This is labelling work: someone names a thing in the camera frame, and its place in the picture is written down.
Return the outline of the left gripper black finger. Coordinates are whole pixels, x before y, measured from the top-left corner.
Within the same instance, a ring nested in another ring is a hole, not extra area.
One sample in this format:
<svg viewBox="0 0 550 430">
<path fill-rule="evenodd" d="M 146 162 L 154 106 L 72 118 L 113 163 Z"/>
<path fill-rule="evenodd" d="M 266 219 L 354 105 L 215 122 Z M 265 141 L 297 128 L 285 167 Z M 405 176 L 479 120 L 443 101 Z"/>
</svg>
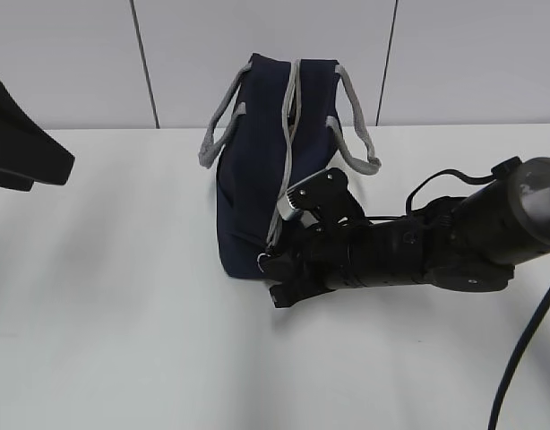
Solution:
<svg viewBox="0 0 550 430">
<path fill-rule="evenodd" d="M 74 155 L 35 124 L 0 80 L 0 187 L 28 192 L 36 183 L 65 185 Z"/>
</svg>

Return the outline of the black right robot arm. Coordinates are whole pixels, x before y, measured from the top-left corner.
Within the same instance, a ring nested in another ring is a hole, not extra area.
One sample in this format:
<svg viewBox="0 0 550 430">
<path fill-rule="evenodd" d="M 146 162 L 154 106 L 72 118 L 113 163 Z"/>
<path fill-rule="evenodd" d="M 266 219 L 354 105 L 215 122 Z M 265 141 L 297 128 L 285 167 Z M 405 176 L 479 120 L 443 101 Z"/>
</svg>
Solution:
<svg viewBox="0 0 550 430">
<path fill-rule="evenodd" d="M 398 217 L 366 216 L 339 168 L 297 183 L 283 197 L 284 216 L 309 213 L 314 223 L 258 259 L 274 305 L 341 288 L 500 291 L 517 265 L 550 254 L 550 158 L 507 159 L 464 182 L 477 191 L 408 206 Z"/>
</svg>

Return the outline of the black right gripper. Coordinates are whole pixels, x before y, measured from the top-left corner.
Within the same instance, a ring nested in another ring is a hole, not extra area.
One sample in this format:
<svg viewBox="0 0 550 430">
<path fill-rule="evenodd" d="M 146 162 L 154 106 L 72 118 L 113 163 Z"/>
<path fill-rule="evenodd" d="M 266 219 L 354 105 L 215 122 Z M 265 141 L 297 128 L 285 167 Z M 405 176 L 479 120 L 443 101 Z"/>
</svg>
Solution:
<svg viewBox="0 0 550 430">
<path fill-rule="evenodd" d="M 284 248 L 261 254 L 261 272 L 276 281 L 269 288 L 277 308 L 365 284 L 351 262 L 349 243 L 369 227 L 368 219 L 343 221 L 332 228 L 316 222 L 294 232 Z"/>
</svg>

